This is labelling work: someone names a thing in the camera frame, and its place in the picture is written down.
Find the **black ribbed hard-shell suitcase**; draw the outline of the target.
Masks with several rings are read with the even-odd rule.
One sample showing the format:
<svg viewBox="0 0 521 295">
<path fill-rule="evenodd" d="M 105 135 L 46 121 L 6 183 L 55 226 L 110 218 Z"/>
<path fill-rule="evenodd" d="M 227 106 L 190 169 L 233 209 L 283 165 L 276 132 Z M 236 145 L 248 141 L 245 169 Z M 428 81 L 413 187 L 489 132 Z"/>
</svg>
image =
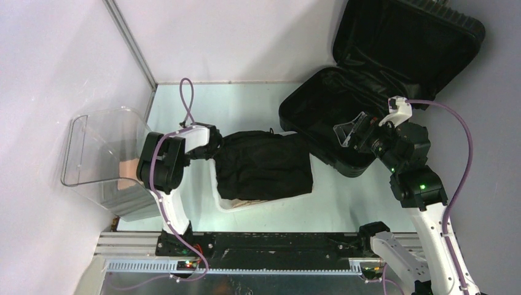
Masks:
<svg viewBox="0 0 521 295">
<path fill-rule="evenodd" d="M 332 46 L 335 65 L 312 75 L 278 110 L 284 131 L 355 178 L 375 160 L 341 147 L 334 126 L 360 112 L 388 113 L 388 99 L 434 100 L 479 53 L 485 26 L 435 1 L 348 1 Z"/>
</svg>

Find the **beige cloth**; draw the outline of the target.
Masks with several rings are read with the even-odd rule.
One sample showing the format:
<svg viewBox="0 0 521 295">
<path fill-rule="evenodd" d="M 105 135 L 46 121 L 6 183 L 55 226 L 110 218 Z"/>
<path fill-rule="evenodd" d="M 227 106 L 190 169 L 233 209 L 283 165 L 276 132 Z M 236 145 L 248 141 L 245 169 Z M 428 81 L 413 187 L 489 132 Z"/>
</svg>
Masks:
<svg viewBox="0 0 521 295">
<path fill-rule="evenodd" d="M 230 201 L 230 204 L 232 208 L 241 208 L 241 207 L 248 207 L 253 205 L 258 205 L 262 203 L 270 202 L 270 200 L 240 200 L 240 199 L 234 199 Z"/>
</svg>

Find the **clear acrylic bin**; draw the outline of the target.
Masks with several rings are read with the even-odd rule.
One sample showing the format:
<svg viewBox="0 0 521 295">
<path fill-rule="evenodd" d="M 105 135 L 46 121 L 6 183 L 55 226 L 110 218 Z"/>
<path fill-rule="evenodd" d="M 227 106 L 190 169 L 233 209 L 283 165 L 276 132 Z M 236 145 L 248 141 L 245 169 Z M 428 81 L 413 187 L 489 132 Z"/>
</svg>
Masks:
<svg viewBox="0 0 521 295">
<path fill-rule="evenodd" d="M 120 107 L 78 115 L 68 128 L 62 185 L 124 221 L 159 215 L 144 184 L 119 191 L 119 162 L 139 159 L 150 128 L 137 111 Z"/>
</svg>

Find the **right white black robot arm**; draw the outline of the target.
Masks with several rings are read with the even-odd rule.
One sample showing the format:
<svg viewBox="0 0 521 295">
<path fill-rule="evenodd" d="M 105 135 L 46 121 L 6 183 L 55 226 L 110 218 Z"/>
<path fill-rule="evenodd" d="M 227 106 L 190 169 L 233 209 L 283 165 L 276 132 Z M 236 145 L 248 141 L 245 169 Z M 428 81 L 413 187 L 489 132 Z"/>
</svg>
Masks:
<svg viewBox="0 0 521 295">
<path fill-rule="evenodd" d="M 413 294 L 480 294 L 444 216 L 449 200 L 442 180 L 426 164 L 431 147 L 426 127 L 361 112 L 333 131 L 341 147 L 372 154 L 389 169 L 390 188 L 411 218 L 425 261 L 406 250 L 382 222 L 360 227 L 358 251 L 382 258 Z"/>
</svg>

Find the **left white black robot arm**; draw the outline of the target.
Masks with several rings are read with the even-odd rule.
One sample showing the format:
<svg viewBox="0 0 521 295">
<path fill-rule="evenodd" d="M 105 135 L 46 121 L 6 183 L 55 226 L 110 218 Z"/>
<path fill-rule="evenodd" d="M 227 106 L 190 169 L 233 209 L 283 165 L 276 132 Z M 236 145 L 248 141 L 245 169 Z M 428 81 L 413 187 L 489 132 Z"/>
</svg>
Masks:
<svg viewBox="0 0 521 295">
<path fill-rule="evenodd" d="M 222 145 L 216 126 L 194 123 L 175 132 L 149 132 L 138 160 L 136 177 L 152 194 L 163 218 L 163 229 L 173 234 L 170 247 L 180 256 L 193 251 L 190 229 L 179 187 L 184 169 L 193 160 L 212 158 Z"/>
</svg>

